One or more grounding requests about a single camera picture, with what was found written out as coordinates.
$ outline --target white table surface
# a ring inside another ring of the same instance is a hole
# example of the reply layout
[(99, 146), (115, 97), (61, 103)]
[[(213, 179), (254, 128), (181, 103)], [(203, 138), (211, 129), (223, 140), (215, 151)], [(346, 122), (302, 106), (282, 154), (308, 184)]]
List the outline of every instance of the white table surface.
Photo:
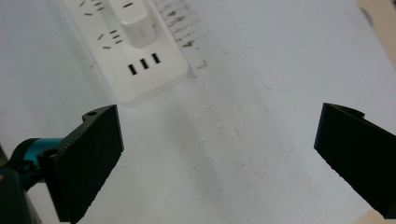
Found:
[[(396, 133), (396, 74), (345, 0), (156, 0), (191, 64), (119, 105), (125, 151), (85, 223), (351, 223), (369, 205), (313, 149), (324, 102)], [(116, 104), (57, 1), (0, 2), (0, 142), (65, 136)], [(58, 223), (45, 185), (29, 195)]]

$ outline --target power strip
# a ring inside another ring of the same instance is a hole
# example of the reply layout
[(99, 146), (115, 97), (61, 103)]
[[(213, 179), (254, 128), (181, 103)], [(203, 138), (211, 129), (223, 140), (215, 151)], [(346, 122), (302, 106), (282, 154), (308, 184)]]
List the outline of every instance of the power strip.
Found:
[(189, 65), (151, 0), (64, 0), (116, 98), (140, 101)]

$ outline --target electrical outlet slot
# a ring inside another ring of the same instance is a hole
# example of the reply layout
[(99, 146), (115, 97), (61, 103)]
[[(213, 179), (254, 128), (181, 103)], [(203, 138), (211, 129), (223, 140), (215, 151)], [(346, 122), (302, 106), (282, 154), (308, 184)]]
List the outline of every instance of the electrical outlet slot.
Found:
[(157, 56), (156, 53), (151, 54), (151, 56), (154, 59), (155, 63), (161, 63), (160, 58)]
[(135, 76), (137, 74), (137, 72), (136, 72), (136, 70), (134, 70), (134, 65), (129, 64), (128, 67), (129, 67), (129, 70), (131, 70), (131, 72), (132, 72), (132, 76)]
[(128, 3), (128, 4), (126, 4), (125, 6), (123, 6), (123, 7), (130, 7), (131, 5), (133, 5), (134, 3)]
[(149, 69), (149, 65), (146, 63), (145, 59), (141, 59), (140, 62), (142, 63), (142, 65), (145, 68), (145, 70)]

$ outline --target white power strip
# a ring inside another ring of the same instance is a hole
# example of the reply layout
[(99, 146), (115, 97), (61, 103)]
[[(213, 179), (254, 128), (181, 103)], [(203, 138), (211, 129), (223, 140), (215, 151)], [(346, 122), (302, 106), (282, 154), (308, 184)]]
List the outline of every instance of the white power strip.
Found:
[(64, 0), (122, 103), (186, 76), (189, 65), (151, 0)]

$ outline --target power socket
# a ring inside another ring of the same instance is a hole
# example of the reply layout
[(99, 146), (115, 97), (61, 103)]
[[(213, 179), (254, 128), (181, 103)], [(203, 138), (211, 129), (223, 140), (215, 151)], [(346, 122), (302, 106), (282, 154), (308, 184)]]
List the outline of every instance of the power socket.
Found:
[(63, 1), (120, 102), (140, 102), (188, 74), (151, 0)]

